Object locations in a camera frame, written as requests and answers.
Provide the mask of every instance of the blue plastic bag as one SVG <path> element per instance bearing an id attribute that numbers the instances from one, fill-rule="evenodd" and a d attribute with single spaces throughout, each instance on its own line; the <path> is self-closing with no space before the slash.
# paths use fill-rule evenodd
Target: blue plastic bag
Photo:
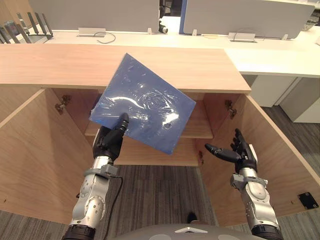
<path id="1" fill-rule="evenodd" d="M 112 129 L 120 115 L 128 113 L 125 135 L 172 154 L 195 105 L 191 98 L 126 54 L 91 111 L 90 120 Z"/>

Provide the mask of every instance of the white desk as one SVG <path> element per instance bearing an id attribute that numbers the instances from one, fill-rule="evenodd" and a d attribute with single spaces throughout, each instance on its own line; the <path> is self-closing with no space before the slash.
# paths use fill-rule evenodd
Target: white desk
<path id="1" fill-rule="evenodd" d="M 109 45 L 224 49 L 244 78 L 251 79 L 251 95 L 264 107 L 280 104 L 302 78 L 320 78 L 320 46 L 315 44 L 320 26 L 301 31 L 292 40 L 257 39 L 257 43 L 247 43 L 230 42 L 224 35 L 216 39 L 180 35 L 180 17 L 163 17 L 161 24 L 168 27 L 168 34 L 113 32 L 116 40 Z M 53 32 L 54 38 L 46 44 L 100 45 L 97 39 L 105 42 L 113 39 L 110 35 L 77 37 L 78 31 Z"/>
<path id="2" fill-rule="evenodd" d="M 238 71 L 248 75 L 319 77 L 320 46 L 314 44 L 320 36 L 320 26 L 302 31 L 296 39 L 258 39 L 257 43 L 230 42 L 226 36 L 208 39 L 204 36 L 179 35 L 179 17 L 164 18 L 168 34 L 114 33 L 116 40 L 109 45 L 171 48 L 224 49 Z M 77 31 L 54 31 L 46 44 L 97 44 L 97 38 L 77 37 Z M 109 41 L 112 36 L 98 38 Z"/>

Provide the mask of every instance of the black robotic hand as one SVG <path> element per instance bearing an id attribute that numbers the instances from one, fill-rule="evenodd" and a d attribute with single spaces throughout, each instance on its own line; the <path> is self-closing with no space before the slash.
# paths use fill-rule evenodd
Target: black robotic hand
<path id="1" fill-rule="evenodd" d="M 206 144 L 205 148 L 217 158 L 235 164 L 235 172 L 238 174 L 242 168 L 251 168 L 257 171 L 257 157 L 254 156 L 249 144 L 245 141 L 241 131 L 235 129 L 235 137 L 231 143 L 231 150 Z"/>
<path id="2" fill-rule="evenodd" d="M 123 113 L 114 129 L 101 126 L 93 143 L 93 158 L 108 156 L 113 161 L 116 160 L 119 157 L 123 136 L 128 124 L 129 116 L 127 113 Z"/>

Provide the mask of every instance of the wooden countertop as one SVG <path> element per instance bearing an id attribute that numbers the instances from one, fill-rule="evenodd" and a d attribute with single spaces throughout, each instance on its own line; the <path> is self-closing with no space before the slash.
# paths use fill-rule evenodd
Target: wooden countertop
<path id="1" fill-rule="evenodd" d="M 223 49 L 1 44 L 0 84 L 100 89 L 129 53 L 184 92 L 249 93 Z"/>

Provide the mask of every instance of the open cabinet door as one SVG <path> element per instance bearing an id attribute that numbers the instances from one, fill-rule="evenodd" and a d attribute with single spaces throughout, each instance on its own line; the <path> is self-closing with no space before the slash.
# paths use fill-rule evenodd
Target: open cabinet door
<path id="1" fill-rule="evenodd" d="M 0 210 L 68 224 L 92 148 L 52 89 L 0 122 Z"/>
<path id="2" fill-rule="evenodd" d="M 214 94 L 208 94 L 203 101 L 207 106 L 215 106 L 214 99 Z M 236 115 L 224 120 L 212 140 L 197 141 L 197 148 L 203 153 L 204 164 L 200 167 L 203 181 L 219 225 L 246 223 L 245 207 L 240 192 L 230 186 L 234 164 L 213 156 L 205 150 L 204 143 L 231 149 L 236 128 L 241 130 L 248 144 L 253 144 L 258 158 L 258 176 L 268 180 L 271 205 L 278 217 L 305 210 L 299 194 L 310 192 L 319 203 L 319 176 L 252 97 L 241 94 L 232 108 L 237 110 Z"/>

